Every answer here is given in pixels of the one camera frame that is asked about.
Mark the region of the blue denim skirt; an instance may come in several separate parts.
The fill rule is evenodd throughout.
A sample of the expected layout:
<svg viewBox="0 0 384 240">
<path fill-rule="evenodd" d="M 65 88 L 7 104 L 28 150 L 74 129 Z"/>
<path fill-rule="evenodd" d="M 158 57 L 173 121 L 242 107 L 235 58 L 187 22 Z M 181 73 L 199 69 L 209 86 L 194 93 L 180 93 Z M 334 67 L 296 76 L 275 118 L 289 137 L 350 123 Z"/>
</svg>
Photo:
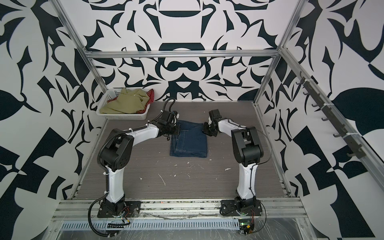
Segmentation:
<svg viewBox="0 0 384 240">
<path fill-rule="evenodd" d="M 206 158 L 208 155 L 207 136 L 203 124 L 179 121 L 180 133 L 172 135 L 170 156 L 178 158 Z"/>
</svg>

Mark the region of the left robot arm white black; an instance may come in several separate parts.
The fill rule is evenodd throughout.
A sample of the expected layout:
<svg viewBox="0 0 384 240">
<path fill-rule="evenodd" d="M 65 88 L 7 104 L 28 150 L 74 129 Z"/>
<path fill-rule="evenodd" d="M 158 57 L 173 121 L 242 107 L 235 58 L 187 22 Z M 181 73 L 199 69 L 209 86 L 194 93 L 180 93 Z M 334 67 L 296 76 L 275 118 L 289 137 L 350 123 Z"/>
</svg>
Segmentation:
<svg viewBox="0 0 384 240">
<path fill-rule="evenodd" d="M 116 205 L 125 199 L 124 169 L 130 161 L 133 147 L 161 136 L 179 135 L 178 118 L 176 111 L 162 111 L 161 115 L 142 127 L 111 131 L 97 156 L 97 162 L 107 176 L 105 199 L 108 203 Z"/>
</svg>

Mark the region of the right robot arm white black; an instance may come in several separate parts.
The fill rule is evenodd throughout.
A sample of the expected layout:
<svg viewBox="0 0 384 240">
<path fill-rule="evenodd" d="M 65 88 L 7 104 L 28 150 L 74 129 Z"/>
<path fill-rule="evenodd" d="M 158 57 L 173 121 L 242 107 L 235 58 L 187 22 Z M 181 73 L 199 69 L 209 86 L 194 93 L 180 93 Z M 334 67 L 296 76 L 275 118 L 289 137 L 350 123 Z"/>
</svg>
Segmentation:
<svg viewBox="0 0 384 240">
<path fill-rule="evenodd" d="M 232 138 L 233 153 L 240 170 L 235 201 L 243 206 L 253 205 L 257 199 L 256 171 L 264 156 L 257 129 L 239 125 L 222 117 L 219 110 L 212 110 L 209 120 L 203 124 L 203 133 L 210 137 L 224 133 Z"/>
</svg>

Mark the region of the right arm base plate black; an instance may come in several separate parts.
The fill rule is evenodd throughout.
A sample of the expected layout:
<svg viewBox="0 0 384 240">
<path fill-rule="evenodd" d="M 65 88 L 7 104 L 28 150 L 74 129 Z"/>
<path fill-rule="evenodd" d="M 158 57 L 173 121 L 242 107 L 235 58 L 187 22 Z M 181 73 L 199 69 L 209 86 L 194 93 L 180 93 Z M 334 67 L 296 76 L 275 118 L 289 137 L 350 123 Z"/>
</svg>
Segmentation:
<svg viewBox="0 0 384 240">
<path fill-rule="evenodd" d="M 256 198 L 241 200 L 221 200 L 220 215 L 222 216 L 261 216 L 263 207 Z"/>
</svg>

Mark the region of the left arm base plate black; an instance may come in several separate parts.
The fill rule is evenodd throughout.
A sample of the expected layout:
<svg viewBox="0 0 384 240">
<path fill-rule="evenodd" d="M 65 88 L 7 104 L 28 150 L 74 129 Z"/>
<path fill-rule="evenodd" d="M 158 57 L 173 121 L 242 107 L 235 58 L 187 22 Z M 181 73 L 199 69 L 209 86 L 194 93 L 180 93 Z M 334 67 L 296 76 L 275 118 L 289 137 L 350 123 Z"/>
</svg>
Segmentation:
<svg viewBox="0 0 384 240">
<path fill-rule="evenodd" d="M 117 203 L 111 203 L 108 200 L 101 202 L 99 208 L 98 218 L 134 218 L 137 217 L 141 210 L 141 201 L 119 201 Z"/>
</svg>

